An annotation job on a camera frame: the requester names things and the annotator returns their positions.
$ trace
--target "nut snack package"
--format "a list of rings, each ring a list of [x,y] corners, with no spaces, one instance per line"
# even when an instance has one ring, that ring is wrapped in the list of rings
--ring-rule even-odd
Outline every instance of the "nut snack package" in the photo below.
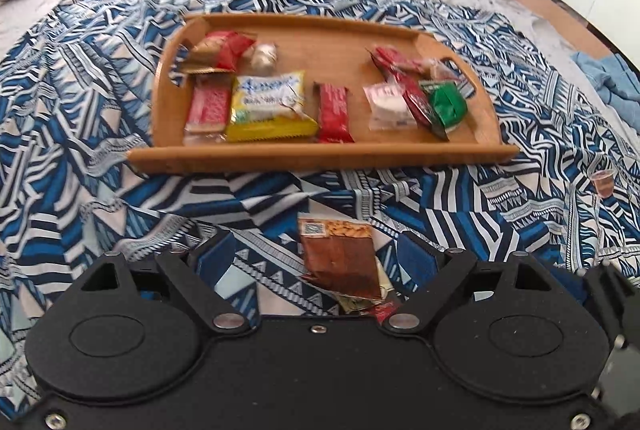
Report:
[[[382,300],[368,222],[299,214],[298,228],[308,270],[305,280],[344,296]]]

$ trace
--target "red snack bar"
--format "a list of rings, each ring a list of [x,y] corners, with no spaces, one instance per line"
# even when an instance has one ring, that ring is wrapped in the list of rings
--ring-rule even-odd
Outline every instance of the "red snack bar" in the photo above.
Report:
[[[320,89],[320,143],[353,143],[349,134],[349,113],[347,111],[346,87],[319,84]]]
[[[189,119],[184,127],[190,134],[216,134],[229,120],[231,89],[199,76],[193,87]]]

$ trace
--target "qr code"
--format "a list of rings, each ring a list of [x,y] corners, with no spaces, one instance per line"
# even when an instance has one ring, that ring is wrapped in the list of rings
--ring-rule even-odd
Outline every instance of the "qr code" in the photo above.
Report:
[[[321,222],[305,222],[302,225],[302,236],[326,236],[326,229]]]

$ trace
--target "yellow snack package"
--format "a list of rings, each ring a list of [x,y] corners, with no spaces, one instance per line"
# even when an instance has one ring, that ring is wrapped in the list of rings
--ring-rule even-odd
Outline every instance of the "yellow snack package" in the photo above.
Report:
[[[304,77],[304,71],[268,78],[236,77],[226,140],[314,136],[318,124],[303,111]]]

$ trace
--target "white candy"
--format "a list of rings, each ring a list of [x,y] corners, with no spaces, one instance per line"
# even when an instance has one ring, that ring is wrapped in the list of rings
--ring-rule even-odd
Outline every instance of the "white candy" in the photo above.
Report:
[[[386,82],[364,88],[369,105],[371,130],[388,130],[415,126],[414,117],[409,111],[402,88],[395,82]]]
[[[251,58],[251,68],[257,74],[270,74],[277,60],[278,49],[274,44],[258,44]]]

